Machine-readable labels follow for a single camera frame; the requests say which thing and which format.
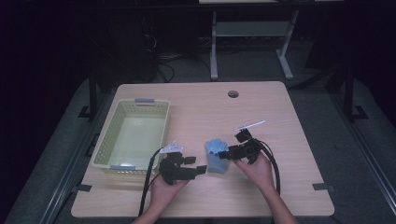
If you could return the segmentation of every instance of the plastic basket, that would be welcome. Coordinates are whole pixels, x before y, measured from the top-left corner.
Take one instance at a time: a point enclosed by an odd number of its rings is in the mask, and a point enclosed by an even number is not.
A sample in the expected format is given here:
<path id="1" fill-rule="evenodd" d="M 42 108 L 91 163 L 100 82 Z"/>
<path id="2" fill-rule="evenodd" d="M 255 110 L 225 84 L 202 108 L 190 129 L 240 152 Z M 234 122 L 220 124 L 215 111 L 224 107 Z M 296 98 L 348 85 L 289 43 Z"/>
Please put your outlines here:
<path id="1" fill-rule="evenodd" d="M 92 165 L 108 173 L 145 175 L 150 158 L 164 146 L 169 105 L 169 101 L 157 99 L 119 100 Z"/>

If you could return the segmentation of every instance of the person's right hand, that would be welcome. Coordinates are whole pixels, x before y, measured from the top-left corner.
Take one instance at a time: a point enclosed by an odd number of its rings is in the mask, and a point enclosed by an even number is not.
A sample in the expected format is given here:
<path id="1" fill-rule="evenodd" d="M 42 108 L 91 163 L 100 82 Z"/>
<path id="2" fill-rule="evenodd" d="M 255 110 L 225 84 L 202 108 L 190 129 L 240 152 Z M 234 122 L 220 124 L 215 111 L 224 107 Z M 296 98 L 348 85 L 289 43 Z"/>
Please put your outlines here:
<path id="1" fill-rule="evenodd" d="M 271 162 L 261 152 L 253 164 L 247 164 L 243 161 L 234 162 L 259 190 L 275 189 Z"/>

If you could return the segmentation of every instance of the blue object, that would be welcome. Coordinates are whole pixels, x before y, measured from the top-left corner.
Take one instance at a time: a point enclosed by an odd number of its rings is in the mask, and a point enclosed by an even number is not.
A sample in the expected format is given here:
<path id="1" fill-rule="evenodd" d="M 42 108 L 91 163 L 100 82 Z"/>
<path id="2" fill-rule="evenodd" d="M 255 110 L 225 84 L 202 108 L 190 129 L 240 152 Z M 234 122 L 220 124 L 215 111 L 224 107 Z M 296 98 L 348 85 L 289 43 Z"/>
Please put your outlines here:
<path id="1" fill-rule="evenodd" d="M 207 152 L 207 171 L 224 174 L 227 171 L 228 160 L 221 160 L 219 152 L 228 150 L 227 143 L 213 139 L 205 143 Z"/>

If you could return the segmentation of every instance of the person's left hand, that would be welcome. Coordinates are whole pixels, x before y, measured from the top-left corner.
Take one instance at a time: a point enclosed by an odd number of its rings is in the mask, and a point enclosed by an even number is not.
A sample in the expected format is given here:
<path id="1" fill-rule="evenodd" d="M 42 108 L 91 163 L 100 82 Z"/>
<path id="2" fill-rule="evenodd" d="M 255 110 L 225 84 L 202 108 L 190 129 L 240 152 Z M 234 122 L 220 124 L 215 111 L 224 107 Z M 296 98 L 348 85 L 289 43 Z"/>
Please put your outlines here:
<path id="1" fill-rule="evenodd" d="M 162 176 L 158 176 L 151 184 L 151 200 L 148 209 L 163 211 L 189 182 L 190 180 L 181 180 L 168 185 Z"/>

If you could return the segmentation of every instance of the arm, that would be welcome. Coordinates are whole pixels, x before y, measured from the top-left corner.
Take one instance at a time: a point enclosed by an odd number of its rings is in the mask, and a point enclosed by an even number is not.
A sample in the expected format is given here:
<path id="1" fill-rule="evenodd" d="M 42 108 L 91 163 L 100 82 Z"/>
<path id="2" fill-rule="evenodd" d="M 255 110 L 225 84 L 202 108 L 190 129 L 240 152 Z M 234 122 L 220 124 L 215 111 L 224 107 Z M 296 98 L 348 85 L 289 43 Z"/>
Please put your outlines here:
<path id="1" fill-rule="evenodd" d="M 282 198 L 277 194 L 271 162 L 269 162 L 262 153 L 259 153 L 257 160 L 250 165 L 242 161 L 234 162 L 262 193 L 262 196 L 271 209 L 276 224 L 298 223 L 285 202 L 283 202 Z"/>
<path id="2" fill-rule="evenodd" d="M 133 223 L 154 223 L 160 217 L 163 210 L 173 201 L 178 192 L 188 183 L 188 180 L 182 180 L 174 185 L 168 185 L 163 181 L 162 176 L 158 176 L 151 185 L 151 199 L 148 209 Z"/>

